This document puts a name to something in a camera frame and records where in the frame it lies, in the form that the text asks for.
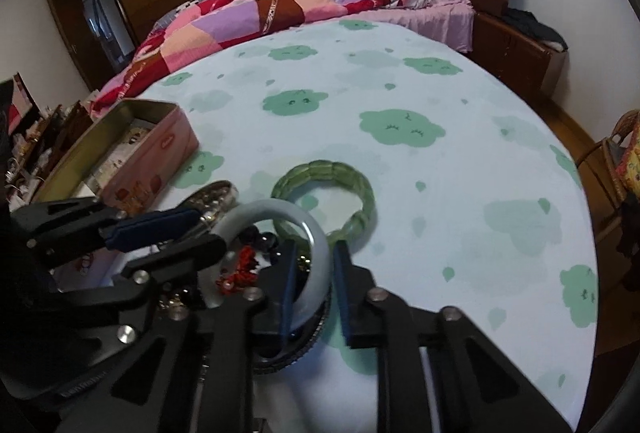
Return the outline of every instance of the pink bed sheet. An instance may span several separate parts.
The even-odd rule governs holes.
[[[418,9],[377,9],[343,16],[341,19],[393,23],[462,53],[472,50],[475,11],[469,0],[434,0]]]

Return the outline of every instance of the dark bead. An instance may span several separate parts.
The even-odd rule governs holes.
[[[273,233],[262,233],[255,241],[254,247],[261,253],[268,253],[278,246],[278,236]]]
[[[260,230],[255,225],[250,225],[243,231],[240,231],[238,239],[243,245],[253,245],[260,237]]]
[[[271,251],[269,253],[269,262],[272,265],[277,265],[281,257],[282,257],[282,253],[278,249],[274,249],[274,251]]]
[[[175,291],[173,295],[174,299],[179,299],[183,304],[189,306],[193,305],[194,299],[194,289],[190,286],[184,286]]]

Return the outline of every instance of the yellow cushion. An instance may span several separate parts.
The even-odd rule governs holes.
[[[640,198],[640,119],[636,121],[629,146],[616,168],[616,173],[625,188]]]

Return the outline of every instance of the green jade bracelet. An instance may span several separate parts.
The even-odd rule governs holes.
[[[330,182],[356,194],[362,201],[362,209],[351,215],[342,226],[327,235],[330,249],[341,239],[349,244],[359,238],[372,220],[376,201],[371,184],[362,173],[343,162],[316,160],[309,164],[300,164],[287,172],[276,182],[271,191],[271,198],[289,201],[293,191],[309,182]],[[298,254],[308,259],[309,244],[289,223],[284,220],[273,220],[273,226],[281,240],[292,239],[298,246]]]

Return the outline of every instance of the jade bangle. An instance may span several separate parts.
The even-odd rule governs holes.
[[[262,220],[281,218],[287,219],[300,226],[309,242],[311,252],[315,257],[316,266],[309,272],[305,286],[300,296],[293,303],[293,315],[290,331],[295,331],[304,325],[316,313],[326,299],[327,291],[331,286],[333,261],[329,244],[326,241],[322,228],[311,215],[291,202],[283,200],[257,200],[250,204],[241,204],[231,209],[213,228],[213,233],[224,239],[230,245],[242,229],[252,223]],[[220,292],[216,287],[212,272],[214,267],[198,272],[198,285],[207,306],[216,305]]]
[[[327,235],[329,247],[333,248],[335,242],[343,239],[348,243],[359,238],[371,222],[376,208],[371,184],[362,173],[342,162],[330,162],[328,160],[316,160],[309,164],[300,164],[287,172],[284,177],[276,182],[271,191],[271,198],[288,200],[294,190],[304,186],[308,182],[330,182],[335,186],[344,188],[356,194],[362,201],[362,209],[357,210],[341,229],[332,231]],[[296,242],[300,253],[309,252],[306,239],[302,238],[288,223],[282,220],[273,220],[273,226],[280,239],[292,239]]]

